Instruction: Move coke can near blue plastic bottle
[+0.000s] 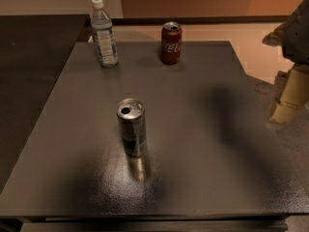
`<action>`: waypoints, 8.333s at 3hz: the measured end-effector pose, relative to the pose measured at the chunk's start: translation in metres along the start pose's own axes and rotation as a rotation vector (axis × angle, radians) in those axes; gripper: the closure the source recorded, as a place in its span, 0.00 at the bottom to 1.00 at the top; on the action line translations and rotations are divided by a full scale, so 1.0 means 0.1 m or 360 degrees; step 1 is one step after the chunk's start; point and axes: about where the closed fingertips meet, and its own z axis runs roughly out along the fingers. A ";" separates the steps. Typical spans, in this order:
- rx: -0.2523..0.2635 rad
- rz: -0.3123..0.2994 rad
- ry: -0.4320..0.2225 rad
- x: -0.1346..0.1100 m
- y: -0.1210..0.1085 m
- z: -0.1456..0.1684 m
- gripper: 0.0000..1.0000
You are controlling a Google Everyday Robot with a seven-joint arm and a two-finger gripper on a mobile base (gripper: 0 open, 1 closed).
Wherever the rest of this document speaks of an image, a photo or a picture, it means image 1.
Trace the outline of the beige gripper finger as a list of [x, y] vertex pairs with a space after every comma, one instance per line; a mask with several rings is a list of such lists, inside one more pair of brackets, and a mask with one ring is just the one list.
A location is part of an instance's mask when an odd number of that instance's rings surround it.
[[274, 88], [274, 102], [268, 119], [274, 124], [288, 124], [309, 102], [309, 66], [294, 64], [287, 72], [279, 71]]

